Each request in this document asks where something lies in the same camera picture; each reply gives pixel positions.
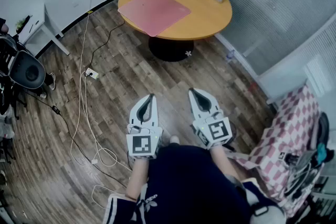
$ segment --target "floor outlet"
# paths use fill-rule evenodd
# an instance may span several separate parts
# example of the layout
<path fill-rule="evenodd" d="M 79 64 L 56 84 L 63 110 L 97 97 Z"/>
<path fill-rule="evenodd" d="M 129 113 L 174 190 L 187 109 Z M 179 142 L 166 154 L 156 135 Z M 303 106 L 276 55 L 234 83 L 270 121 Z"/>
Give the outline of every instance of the floor outlet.
<path fill-rule="evenodd" d="M 88 68 L 85 72 L 85 76 L 93 77 L 94 79 L 98 79 L 98 73 L 92 70 L 91 68 Z"/>

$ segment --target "pink mat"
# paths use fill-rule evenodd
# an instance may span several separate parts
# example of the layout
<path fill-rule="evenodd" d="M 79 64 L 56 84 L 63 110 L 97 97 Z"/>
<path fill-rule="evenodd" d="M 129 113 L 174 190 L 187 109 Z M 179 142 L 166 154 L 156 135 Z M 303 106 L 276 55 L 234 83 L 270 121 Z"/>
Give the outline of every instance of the pink mat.
<path fill-rule="evenodd" d="M 118 11 L 155 37 L 191 11 L 175 0 L 132 0 Z"/>

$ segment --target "white baseboard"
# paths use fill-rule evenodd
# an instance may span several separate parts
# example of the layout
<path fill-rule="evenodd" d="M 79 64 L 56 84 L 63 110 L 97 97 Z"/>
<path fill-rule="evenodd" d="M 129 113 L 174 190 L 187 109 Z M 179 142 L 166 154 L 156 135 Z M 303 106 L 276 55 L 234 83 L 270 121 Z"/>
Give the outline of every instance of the white baseboard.
<path fill-rule="evenodd" d="M 259 76 L 255 73 L 251 65 L 248 63 L 246 58 L 235 49 L 235 47 L 222 35 L 222 34 L 215 34 L 215 37 L 229 50 L 235 51 L 235 58 L 241 63 L 241 65 L 246 69 L 246 71 L 251 75 L 251 77 L 256 81 L 259 87 L 263 90 L 267 97 L 270 97 L 268 91 L 265 87 L 260 83 Z"/>

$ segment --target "black table base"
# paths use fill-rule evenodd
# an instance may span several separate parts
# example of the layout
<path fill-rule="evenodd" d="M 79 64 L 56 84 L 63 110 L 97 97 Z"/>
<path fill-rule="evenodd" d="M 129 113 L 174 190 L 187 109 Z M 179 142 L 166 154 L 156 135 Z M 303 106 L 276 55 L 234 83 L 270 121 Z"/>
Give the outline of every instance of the black table base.
<path fill-rule="evenodd" d="M 149 49 L 154 56 L 167 62 L 182 61 L 191 56 L 194 50 L 193 40 L 170 40 L 150 37 L 148 43 Z"/>

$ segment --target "wooden floor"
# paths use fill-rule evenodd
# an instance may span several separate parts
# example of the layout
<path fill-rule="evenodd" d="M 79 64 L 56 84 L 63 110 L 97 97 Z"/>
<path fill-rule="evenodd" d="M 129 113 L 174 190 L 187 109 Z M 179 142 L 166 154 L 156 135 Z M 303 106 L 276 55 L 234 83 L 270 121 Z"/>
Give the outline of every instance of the wooden floor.
<path fill-rule="evenodd" d="M 92 52 L 103 44 L 109 30 L 123 22 L 112 2 L 90 16 L 83 53 L 83 70 Z M 81 44 L 86 19 L 69 30 L 62 43 L 66 56 L 51 46 L 40 58 L 48 72 L 57 77 L 55 91 L 48 89 L 49 105 L 55 105 L 73 135 L 78 117 L 78 85 Z M 109 42 L 95 53 L 92 68 L 99 79 L 87 79 L 89 117 L 99 142 L 127 164 L 125 133 L 130 109 L 148 93 L 155 93 L 160 126 L 165 137 L 177 134 L 182 144 L 197 145 L 190 124 L 189 87 L 208 91 L 237 127 L 233 146 L 248 153 L 258 143 L 273 114 L 264 94 L 236 61 L 227 63 L 226 49 L 216 38 L 195 42 L 193 55 L 176 62 L 162 62 L 148 49 L 148 38 L 127 25 L 112 32 Z M 94 185 L 123 192 L 113 179 L 86 162 L 74 146 L 74 156 L 88 165 L 79 166 L 70 155 L 71 138 L 66 124 L 44 104 L 26 96 L 28 107 L 18 105 L 20 120 L 14 122 L 14 151 L 17 160 L 1 164 L 8 179 L 4 187 L 8 211 L 17 223 L 101 223 L 104 210 L 91 199 Z M 76 141 L 92 159 L 95 145 L 84 117 Z M 104 156 L 106 163 L 111 161 Z M 130 172 L 121 165 L 100 168 L 125 185 Z M 94 198 L 102 206 L 109 192 L 97 188 Z"/>

